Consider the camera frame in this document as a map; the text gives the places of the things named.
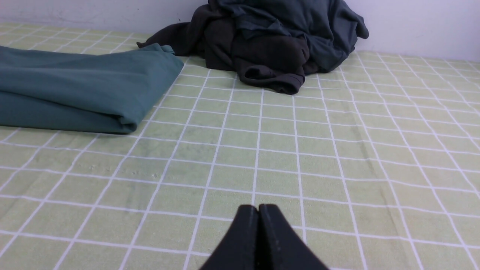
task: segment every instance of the green checkered bed sheet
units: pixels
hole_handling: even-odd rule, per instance
[[[19,49],[148,36],[0,24]],[[479,268],[480,63],[355,52],[292,97],[182,59],[133,134],[0,127],[0,269],[195,270],[261,203],[332,269]]]

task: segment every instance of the teal fabric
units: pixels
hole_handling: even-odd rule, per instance
[[[130,133],[182,67],[158,44],[98,56],[0,46],[0,125]]]

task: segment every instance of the folded towel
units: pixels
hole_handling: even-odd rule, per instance
[[[0,46],[0,125],[130,133],[182,67],[158,44],[98,56]]]

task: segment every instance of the fabric fold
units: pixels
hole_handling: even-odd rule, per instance
[[[158,44],[98,56],[0,47],[0,125],[130,133],[182,67]]]

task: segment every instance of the white grid line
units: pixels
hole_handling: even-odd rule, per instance
[[[350,91],[350,94],[352,95],[352,99],[354,100],[355,97],[354,97],[354,95],[353,95],[353,93],[352,93],[351,91]],[[355,102],[353,103],[353,106],[354,106],[355,109],[358,111],[357,104],[356,104]],[[365,133],[366,133],[369,141],[372,141],[372,138],[370,137],[370,134],[368,133],[368,129],[367,129],[366,125],[365,125],[365,122],[363,121],[363,119],[362,119],[361,117],[360,117],[360,121],[362,122],[362,125],[363,125],[363,127],[364,127],[364,129],[365,129]],[[371,145],[372,145],[372,148],[373,148],[373,152],[375,153],[375,156],[377,157],[377,159],[380,159],[380,156],[378,155],[377,149],[375,148],[375,146],[373,145],[373,143],[371,143]],[[390,179],[389,179],[389,177],[388,177],[388,174],[387,174],[385,168],[383,167],[382,162],[379,162],[379,165],[380,165],[380,168],[382,169],[383,174],[385,175],[385,177],[386,177],[387,180],[388,180],[388,184],[389,184],[390,189],[391,189],[391,191],[392,191],[392,194],[393,194],[393,196],[394,196],[395,203],[396,203],[396,205],[398,206],[398,210],[399,210],[399,213],[400,213],[400,218],[401,218],[401,220],[402,220],[403,227],[405,228],[405,232],[406,232],[406,234],[407,234],[408,241],[410,242],[410,246],[412,247],[413,254],[415,255],[415,259],[417,260],[417,264],[418,264],[418,266],[420,267],[420,269],[422,270],[422,269],[423,269],[423,264],[422,264],[422,262],[421,262],[421,260],[420,260],[420,257],[419,257],[419,255],[418,255],[417,249],[416,249],[416,247],[415,247],[415,244],[414,244],[413,241],[412,241],[412,237],[411,237],[411,235],[410,235],[410,230],[408,229],[407,222],[406,222],[406,220],[405,220],[405,215],[404,215],[402,209],[400,208],[400,201],[398,200],[398,196],[397,196],[397,194],[396,194],[396,192],[395,192],[395,189],[393,188],[392,182],[390,181]]]
[[[317,74],[317,82],[318,82],[318,87],[320,88],[320,91],[322,93],[322,97],[324,97],[324,91],[322,90],[322,86],[320,85],[320,78],[318,77],[318,74]],[[330,125],[330,117],[328,116],[328,112],[326,112],[325,115],[326,115],[326,119],[327,119],[327,122],[328,122],[328,128],[330,130],[330,136],[332,137],[333,148],[334,148],[334,151],[335,151],[335,156],[336,156],[336,160],[337,160],[338,169],[340,171],[340,177],[342,178],[343,189],[345,191],[345,195],[347,196],[348,210],[350,211],[350,216],[352,218],[353,230],[355,232],[355,236],[356,236],[356,239],[357,239],[357,245],[358,245],[359,251],[360,251],[360,258],[361,258],[361,261],[362,261],[362,264],[363,264],[363,269],[367,270],[368,269],[367,260],[365,259],[365,254],[363,252],[363,247],[362,247],[362,244],[361,244],[361,240],[360,240],[360,236],[359,236],[359,230],[358,230],[358,226],[357,226],[357,220],[355,218],[355,213],[353,212],[350,193],[348,191],[347,182],[345,181],[345,176],[344,176],[344,173],[343,173],[342,162],[340,161],[340,158],[339,158],[339,155],[338,155],[338,150],[336,148],[333,129],[332,129],[332,126]]]
[[[307,243],[307,231],[305,230],[305,208],[303,204],[303,186],[302,186],[302,178],[301,178],[301,169],[300,169],[300,154],[299,154],[299,140],[298,140],[298,132],[297,132],[297,116],[295,113],[295,98],[292,97],[292,106],[293,106],[293,128],[295,131],[295,151],[296,151],[296,159],[297,159],[297,173],[298,173],[298,181],[299,181],[299,196],[300,196],[300,219],[301,219],[301,226],[302,226],[302,240],[304,243]]]
[[[85,146],[84,150],[87,149],[94,141],[95,139],[98,137],[99,135],[97,135],[87,146]],[[75,157],[75,159],[72,161],[72,164],[71,166],[68,168],[68,170],[62,174],[62,177],[57,181],[57,183],[53,186],[53,188],[50,190],[50,192],[45,196],[45,200],[47,200],[48,198],[50,198],[50,196],[53,194],[53,192],[55,191],[55,189],[57,189],[57,187],[61,184],[61,182],[63,182],[63,179],[65,179],[65,177],[67,176],[67,173],[69,173],[75,166],[75,163],[77,162],[77,160],[80,158],[80,156],[83,154],[83,152],[79,152],[77,154],[77,156]],[[5,245],[5,247],[0,251],[0,258],[3,256],[3,254],[5,254],[5,251],[7,251],[7,249],[10,247],[10,245],[12,245],[12,243],[15,241],[15,239],[18,237],[19,233],[21,233],[25,227],[29,224],[29,222],[33,219],[33,217],[38,213],[38,211],[40,211],[40,209],[42,208],[42,206],[45,204],[44,201],[42,201],[38,207],[33,211],[33,213],[28,217],[28,219],[22,224],[22,226],[18,229],[17,231],[17,234],[14,235],[10,241]]]
[[[403,87],[401,86],[401,84],[398,82],[398,80],[397,80],[396,77],[395,77],[395,80],[397,81],[398,85],[400,85],[400,88],[405,92],[405,90],[403,89]],[[432,132],[434,132],[434,129],[428,124],[427,120],[423,117],[421,111],[420,111],[418,108],[417,108],[417,112],[422,116],[422,118],[423,118],[423,120],[425,121],[426,125],[432,130]],[[396,123],[395,120],[394,120],[394,123],[395,123],[395,125],[397,126],[397,129],[400,131],[400,135],[402,136],[402,139],[404,140],[405,144],[408,146],[409,144],[407,143],[407,140],[405,139],[405,137],[404,137],[404,135],[403,135],[403,133],[402,133],[402,130],[400,129],[400,127],[398,126],[398,124]],[[434,134],[434,135],[435,135],[435,137],[437,138],[438,142],[439,142],[440,144],[442,144],[442,142],[440,141],[440,139],[438,139],[438,137],[436,136],[436,134]],[[412,149],[409,149],[409,150],[410,150],[410,153],[412,154],[412,157],[414,158],[415,162],[416,162],[416,163],[419,165],[419,167],[420,167],[420,163],[419,163],[419,161],[418,161],[418,159],[417,159],[417,156],[415,155],[415,153],[413,152]],[[457,168],[458,168],[459,170],[461,170],[460,167],[457,165],[457,163],[456,163],[454,160],[453,160],[453,162],[455,163],[455,165],[457,166]],[[426,173],[424,172],[424,170],[423,170],[422,167],[420,167],[420,171],[421,171],[423,177],[425,178],[425,180],[428,182],[429,186],[433,187],[432,183],[430,182],[430,179],[428,178],[428,176],[426,175]],[[448,213],[448,211],[446,210],[445,206],[443,205],[442,201],[441,201],[440,198],[438,197],[435,189],[432,188],[432,191],[433,191],[433,195],[435,196],[435,199],[437,200],[438,204],[440,205],[440,207],[442,208],[442,210],[447,214],[447,216],[448,216],[448,218],[449,218],[449,220],[450,220],[450,223],[451,223],[451,225],[452,225],[452,227],[453,227],[453,229],[454,229],[454,231],[455,231],[455,234],[457,235],[457,237],[458,237],[459,241],[461,242],[461,244],[464,246],[464,249],[465,249],[465,251],[467,252],[468,257],[469,257],[470,260],[472,261],[475,269],[478,270],[477,263],[476,263],[476,261],[474,260],[472,254],[470,253],[470,250],[465,246],[465,242],[463,241],[462,236],[461,236],[460,233],[458,232],[458,230],[457,230],[457,228],[456,228],[456,226],[455,226],[455,223],[453,222],[452,217],[449,215],[449,213]]]
[[[146,160],[168,160],[166,158],[143,158],[143,157],[135,157],[135,156],[130,156],[131,158],[137,158],[137,159],[146,159]],[[211,162],[204,162],[204,161],[192,161],[192,160],[179,160],[179,159],[172,159],[172,161],[179,161],[179,162],[186,162],[186,163],[197,163],[197,164],[205,164],[205,165],[211,165]],[[381,161],[382,163],[390,163],[385,160],[378,160]],[[231,168],[240,168],[240,169],[250,169],[254,170],[254,167],[248,167],[248,166],[240,166],[240,165],[231,165],[231,164],[220,164],[217,163],[215,164],[216,166],[222,166],[222,167],[231,167]],[[430,169],[439,169],[439,170],[449,170],[453,172],[458,172],[456,169],[446,169],[446,168],[437,168],[437,167],[426,167],[422,166],[423,168],[430,168]],[[15,167],[5,167],[5,166],[0,166],[0,169],[7,169],[7,170],[18,170],[19,168]],[[281,173],[290,173],[290,174],[297,174],[297,172],[294,171],[285,171],[285,170],[278,170],[278,169],[268,169],[268,168],[257,168],[259,171],[264,171],[264,172],[281,172]],[[33,168],[24,168],[22,171],[32,171],[32,172],[49,172],[49,173],[54,173],[54,174],[64,174],[65,172],[58,172],[58,171],[53,171],[50,169],[33,169]],[[332,178],[332,179],[345,179],[349,181],[357,181],[357,182],[388,182],[391,181],[393,183],[397,184],[402,184],[402,185],[407,185],[407,186],[412,186],[412,187],[419,187],[419,188],[427,188],[427,189],[438,189],[438,190],[448,190],[448,191],[459,191],[459,192],[465,192],[465,193],[478,193],[475,190],[468,190],[468,189],[462,189],[462,188],[454,188],[454,187],[442,187],[442,186],[425,186],[425,185],[420,185],[420,184],[412,184],[412,183],[407,183],[407,182],[402,182],[398,180],[387,180],[387,179],[371,179],[371,178],[349,178],[349,177],[340,177],[340,176],[335,176],[335,175],[327,175],[327,174],[318,174],[318,173],[307,173],[307,172],[302,172],[302,175],[308,175],[308,176],[316,176],[316,177],[322,177],[322,178]],[[81,176],[81,177],[95,177],[98,179],[110,179],[109,176],[100,176],[100,175],[94,175],[94,174],[83,174],[83,173],[67,173],[67,176]],[[149,180],[143,180],[143,179],[134,179],[134,178],[121,178],[121,177],[114,177],[114,180],[121,180],[121,181],[132,181],[132,182],[139,182],[139,183],[156,183],[153,181]]]
[[[205,79],[204,86],[206,85],[207,80],[208,80],[208,74],[207,74],[207,78]],[[230,103],[231,103],[231,100],[233,98],[233,90],[234,89],[235,89],[235,82],[233,83],[232,91],[230,93],[230,99],[228,101],[227,111],[230,109]],[[198,97],[200,97],[202,95],[202,90],[200,90],[200,93],[198,94]],[[189,252],[187,253],[187,257],[185,258],[185,262],[183,263],[183,270],[187,270],[187,268],[188,268],[188,264],[189,264],[190,256],[191,256],[191,251],[193,250],[193,245],[195,244],[195,239],[196,239],[197,232],[198,232],[198,226],[200,225],[200,216],[202,215],[202,212],[204,210],[205,201],[206,201],[207,194],[208,194],[208,187],[210,186],[210,181],[212,180],[213,170],[214,170],[215,162],[216,162],[216,159],[217,159],[217,156],[218,156],[218,150],[220,149],[220,142],[222,140],[225,124],[227,122],[227,116],[228,116],[228,114],[225,113],[225,116],[224,116],[223,122],[222,122],[222,129],[220,129],[220,135],[218,136],[218,142],[217,142],[217,145],[216,145],[216,148],[215,148],[215,154],[213,156],[212,165],[210,166],[210,172],[208,173],[207,183],[205,184],[205,191],[204,191],[204,194],[203,194],[203,197],[202,197],[202,201],[200,202],[200,209],[198,210],[198,218],[195,222],[195,227],[193,228],[193,233],[192,233],[192,238],[190,240],[190,244],[188,245],[188,251]]]
[[[252,205],[255,205],[255,199],[256,199],[255,193],[257,191],[258,160],[260,155],[260,139],[262,137],[262,116],[264,113],[264,105],[263,105],[264,93],[265,93],[265,89],[262,88],[262,95],[260,97],[260,117],[258,119],[258,130],[256,132],[252,131],[253,133],[257,133],[257,149],[255,150],[255,168],[253,170],[253,184],[252,184]]]
[[[157,184],[157,182],[141,182],[141,183]],[[198,188],[198,189],[205,190],[204,186],[196,186],[196,185],[188,185],[188,184],[162,183],[162,185]],[[251,191],[235,190],[235,189],[220,188],[220,187],[209,187],[208,189],[209,190],[234,192],[234,193],[252,194]],[[257,192],[257,194],[265,195],[265,196],[273,196],[273,197],[300,199],[300,196],[294,196],[294,195],[274,194],[274,193],[268,193],[268,192]],[[29,196],[24,196],[24,195],[20,195],[20,196],[0,195],[0,198],[25,199],[25,200],[38,201],[38,202],[45,201],[46,203],[51,203],[51,204],[64,204],[64,205],[89,207],[89,208],[92,208],[94,206],[93,204],[87,204],[87,203],[77,203],[77,202],[69,202],[69,201],[61,201],[61,200],[45,200],[45,199],[39,199],[39,198],[34,198],[34,197],[29,197]],[[416,211],[425,212],[425,213],[445,215],[445,213],[442,212],[442,211],[427,210],[427,209],[421,209],[421,208],[410,207],[410,206],[381,205],[381,204],[368,204],[368,203],[355,203],[355,202],[348,203],[346,201],[320,199],[320,198],[313,198],[313,197],[308,197],[308,196],[304,196],[303,198],[304,198],[304,200],[317,201],[317,202],[335,203],[335,204],[343,204],[343,205],[350,205],[351,204],[353,206],[362,206],[362,207],[371,207],[371,208],[386,208],[386,209],[392,208],[392,209],[398,209],[398,210],[409,209],[409,210],[416,210]],[[141,209],[130,209],[130,208],[123,208],[123,207],[116,207],[116,206],[108,206],[108,205],[98,205],[97,208],[112,209],[112,210],[127,211],[127,212],[135,212],[135,213],[172,215],[172,216],[181,216],[181,217],[187,217],[187,218],[198,217],[198,215],[191,215],[191,214],[184,214],[184,213],[175,213],[175,212],[167,212],[167,211],[152,211],[152,210],[146,211],[146,210],[141,210]],[[450,213],[450,215],[455,216],[455,217],[480,219],[480,215],[467,215],[467,214],[459,214],[459,213]],[[211,217],[211,216],[204,216],[204,215],[202,215],[200,217],[202,219],[208,219],[208,220],[232,221],[232,219],[218,218],[218,217]]]

